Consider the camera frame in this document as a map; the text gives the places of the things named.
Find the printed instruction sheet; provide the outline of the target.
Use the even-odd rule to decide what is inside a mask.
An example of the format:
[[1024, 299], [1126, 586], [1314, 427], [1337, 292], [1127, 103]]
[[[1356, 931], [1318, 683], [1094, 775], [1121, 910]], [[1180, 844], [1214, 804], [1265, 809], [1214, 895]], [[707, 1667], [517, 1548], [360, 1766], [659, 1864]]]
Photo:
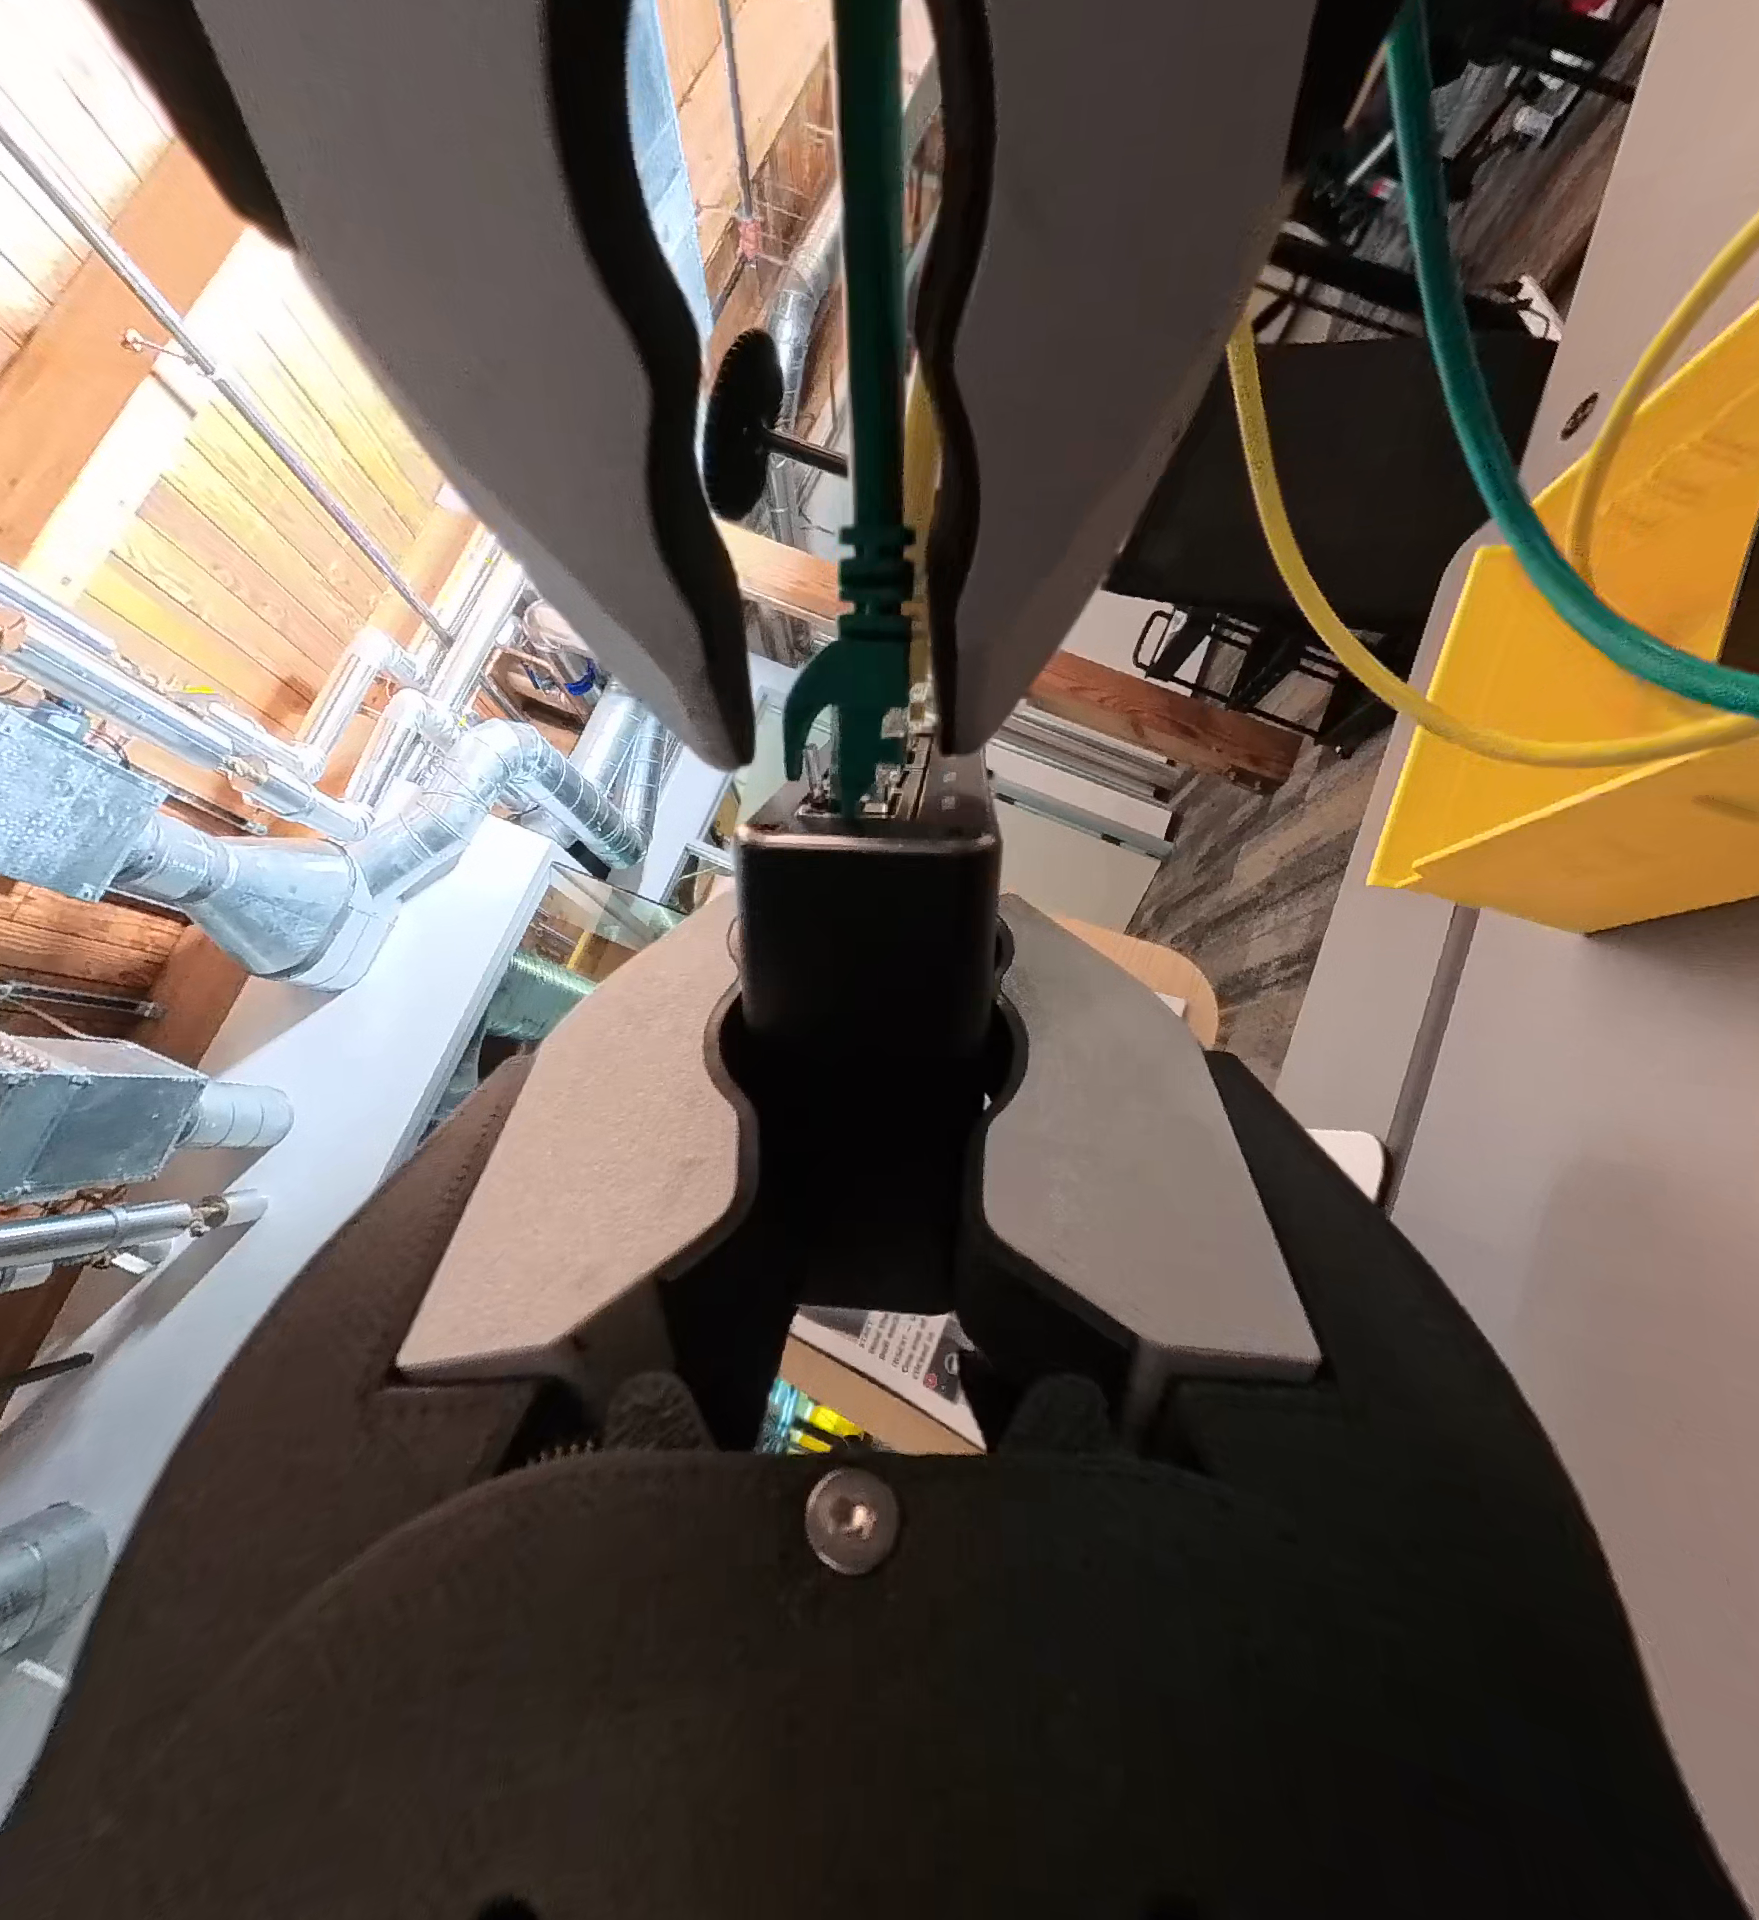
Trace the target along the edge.
[[946, 1426], [968, 1416], [962, 1357], [970, 1353], [956, 1315], [875, 1309], [800, 1309], [792, 1332], [893, 1396], [937, 1412]]

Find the black ethernet switch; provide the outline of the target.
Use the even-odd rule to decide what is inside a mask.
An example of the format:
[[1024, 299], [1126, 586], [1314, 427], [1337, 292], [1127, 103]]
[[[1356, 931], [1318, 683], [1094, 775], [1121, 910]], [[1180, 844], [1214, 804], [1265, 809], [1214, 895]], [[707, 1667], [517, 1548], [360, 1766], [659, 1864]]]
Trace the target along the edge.
[[1008, 1065], [984, 760], [919, 743], [872, 819], [790, 783], [735, 853], [722, 1055], [756, 1132], [754, 1218], [800, 1306], [952, 1309]]

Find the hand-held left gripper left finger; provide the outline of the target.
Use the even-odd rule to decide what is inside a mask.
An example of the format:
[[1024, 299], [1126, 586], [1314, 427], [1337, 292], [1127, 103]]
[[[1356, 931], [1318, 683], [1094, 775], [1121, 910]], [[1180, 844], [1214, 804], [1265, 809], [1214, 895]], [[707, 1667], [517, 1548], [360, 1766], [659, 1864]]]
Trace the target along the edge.
[[561, 1018], [398, 1349], [404, 1380], [664, 1365], [664, 1284], [756, 1181], [721, 1052], [737, 993], [737, 901], [710, 899]]

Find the silver air duct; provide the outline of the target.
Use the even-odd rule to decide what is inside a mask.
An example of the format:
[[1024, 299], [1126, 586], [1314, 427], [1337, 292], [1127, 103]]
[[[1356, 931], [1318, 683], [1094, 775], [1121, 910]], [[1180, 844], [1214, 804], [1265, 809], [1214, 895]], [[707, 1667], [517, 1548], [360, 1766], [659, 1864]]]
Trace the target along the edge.
[[433, 655], [361, 629], [280, 737], [135, 672], [0, 563], [0, 662], [43, 694], [0, 698], [0, 877], [169, 906], [244, 973], [341, 993], [499, 812], [637, 871], [675, 748], [647, 708], [603, 692], [573, 753], [463, 715], [521, 582], [494, 565]]

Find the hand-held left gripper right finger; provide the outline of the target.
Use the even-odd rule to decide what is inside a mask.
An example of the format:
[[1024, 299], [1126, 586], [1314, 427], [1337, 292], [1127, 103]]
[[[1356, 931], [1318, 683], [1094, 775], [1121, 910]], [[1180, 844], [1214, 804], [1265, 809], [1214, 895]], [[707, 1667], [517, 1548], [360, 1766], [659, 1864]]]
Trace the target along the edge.
[[1003, 899], [1015, 1072], [980, 1216], [1118, 1380], [1311, 1380], [1299, 1300], [1207, 1052], [1148, 984]]

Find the yellow plastic bin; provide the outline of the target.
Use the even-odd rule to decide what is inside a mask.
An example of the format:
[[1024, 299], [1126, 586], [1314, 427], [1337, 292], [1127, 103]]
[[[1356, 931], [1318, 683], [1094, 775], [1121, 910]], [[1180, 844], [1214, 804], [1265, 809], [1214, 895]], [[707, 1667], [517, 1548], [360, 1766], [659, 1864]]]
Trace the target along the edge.
[[[1686, 653], [1759, 672], [1759, 300], [1633, 420], [1594, 559], [1613, 609]], [[1502, 545], [1472, 557], [1431, 687], [1468, 720], [1549, 740], [1693, 720], [1565, 628]], [[1759, 897], [1759, 737], [1565, 772], [1418, 733], [1371, 883], [1579, 934]]]

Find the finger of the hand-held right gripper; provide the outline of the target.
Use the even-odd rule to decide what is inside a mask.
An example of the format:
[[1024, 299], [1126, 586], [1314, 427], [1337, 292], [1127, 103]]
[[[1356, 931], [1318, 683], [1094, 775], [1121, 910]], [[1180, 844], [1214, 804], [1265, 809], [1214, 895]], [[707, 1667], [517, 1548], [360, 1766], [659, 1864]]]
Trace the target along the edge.
[[699, 331], [618, 1], [195, 13], [315, 292], [535, 586], [702, 760], [754, 738], [699, 486]]
[[1060, 648], [1201, 407], [1279, 224], [1318, 13], [930, 4], [944, 185], [914, 342], [950, 753]]

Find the black office chair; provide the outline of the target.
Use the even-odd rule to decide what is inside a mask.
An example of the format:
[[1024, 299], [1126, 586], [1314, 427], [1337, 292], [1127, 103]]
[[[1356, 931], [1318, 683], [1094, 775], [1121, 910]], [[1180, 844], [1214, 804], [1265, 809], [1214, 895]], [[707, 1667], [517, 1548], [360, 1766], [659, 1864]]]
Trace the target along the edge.
[[[1359, 633], [1418, 638], [1487, 511], [1427, 342], [1260, 347], [1272, 465], [1316, 582]], [[1191, 611], [1294, 613], [1263, 539], [1221, 372], [1105, 586]]]

